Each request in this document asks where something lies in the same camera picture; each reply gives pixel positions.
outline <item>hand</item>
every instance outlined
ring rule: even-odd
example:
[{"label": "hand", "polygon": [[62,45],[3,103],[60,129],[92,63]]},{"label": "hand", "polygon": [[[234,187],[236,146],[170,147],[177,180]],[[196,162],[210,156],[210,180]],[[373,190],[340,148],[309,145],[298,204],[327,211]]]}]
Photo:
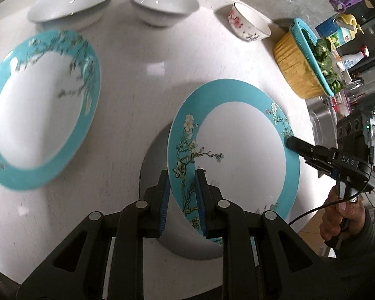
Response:
[{"label": "hand", "polygon": [[[329,192],[328,199],[325,204],[338,201],[340,198],[336,194],[336,187]],[[357,202],[350,201],[339,203],[325,208],[325,214],[322,217],[322,223],[319,226],[322,239],[330,241],[332,237],[340,234],[340,224],[343,218],[350,220],[349,230],[342,233],[342,238],[347,239],[350,236],[359,234],[365,224],[365,208],[360,198]]]}]

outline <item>floral bowl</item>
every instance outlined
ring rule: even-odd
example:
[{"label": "floral bowl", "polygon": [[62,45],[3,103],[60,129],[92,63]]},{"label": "floral bowl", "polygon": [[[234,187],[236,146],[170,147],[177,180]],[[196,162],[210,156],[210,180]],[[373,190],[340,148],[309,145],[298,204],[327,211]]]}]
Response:
[{"label": "floral bowl", "polygon": [[256,10],[242,3],[234,3],[228,17],[237,37],[255,42],[271,36],[271,29]]}]

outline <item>leafy greens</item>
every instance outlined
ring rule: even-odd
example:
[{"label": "leafy greens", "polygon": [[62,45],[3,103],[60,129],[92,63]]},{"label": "leafy greens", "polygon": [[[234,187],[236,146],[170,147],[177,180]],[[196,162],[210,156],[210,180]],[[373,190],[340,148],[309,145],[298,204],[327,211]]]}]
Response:
[{"label": "leafy greens", "polygon": [[302,30],[304,38],[306,39],[311,52],[314,54],[315,59],[321,69],[322,75],[325,77],[326,82],[328,83],[329,87],[336,95],[337,93],[342,90],[343,85],[338,80],[338,75],[332,69],[332,58],[331,58],[331,51],[332,51],[332,44],[330,40],[323,38],[317,41],[317,45],[314,45],[312,40],[310,39],[308,33],[303,29]]}]

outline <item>countertop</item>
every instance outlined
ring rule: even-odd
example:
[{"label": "countertop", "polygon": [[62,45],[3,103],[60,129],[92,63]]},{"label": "countertop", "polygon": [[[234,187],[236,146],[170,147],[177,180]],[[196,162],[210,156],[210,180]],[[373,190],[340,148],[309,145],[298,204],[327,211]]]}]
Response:
[{"label": "countertop", "polygon": [[[0,5],[0,61],[39,28],[26,20],[36,0]],[[182,102],[202,84],[233,78],[253,84],[281,107],[295,135],[314,143],[304,100],[285,81],[272,49],[283,31],[246,43],[226,22],[236,0],[199,0],[179,25],[157,30],[140,23],[128,0],[113,0],[104,17],[81,33],[102,67],[99,105],[91,129],[64,172],[47,186],[14,192],[0,186],[0,272],[26,277],[90,212],[121,211],[139,198],[145,154]],[[151,69],[162,69],[152,72]],[[323,204],[334,181],[301,161],[299,191],[288,221]],[[311,215],[294,225],[299,231]],[[144,241],[145,299],[184,299],[222,284],[222,258],[178,256]]]}]

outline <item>cable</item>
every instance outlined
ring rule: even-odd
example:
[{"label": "cable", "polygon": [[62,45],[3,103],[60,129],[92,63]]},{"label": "cable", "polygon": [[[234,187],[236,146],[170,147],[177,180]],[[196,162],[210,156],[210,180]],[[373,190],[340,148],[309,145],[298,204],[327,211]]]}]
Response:
[{"label": "cable", "polygon": [[365,196],[367,196],[368,202],[369,202],[369,204],[371,204],[372,208],[375,209],[375,206],[372,204],[372,202],[371,202],[370,198],[368,197],[367,193],[365,193]]},{"label": "cable", "polygon": [[295,218],[292,222],[289,223],[289,226],[291,226],[293,223],[297,222],[298,220],[300,220],[301,218],[304,218],[305,216],[309,215],[310,213],[312,212],[315,212],[315,211],[319,211],[319,210],[322,210],[324,208],[328,208],[329,206],[332,206],[332,205],[336,205],[336,204],[339,204],[339,203],[343,203],[343,202],[347,202],[347,201],[350,201],[356,197],[358,197],[368,186],[368,183],[370,182],[371,180],[371,176],[372,176],[372,170],[371,172],[369,173],[369,177],[368,177],[368,180],[367,182],[364,184],[363,188],[361,188],[361,190],[356,193],[355,195],[351,196],[351,197],[348,197],[348,198],[343,198],[343,199],[340,199],[339,201],[335,201],[335,202],[331,202],[331,203],[328,203],[328,204],[324,204],[323,206],[320,206],[320,207],[317,207],[315,209],[312,209],[311,211],[308,211],[308,212],[305,212],[304,214],[298,216],[297,218]]}]

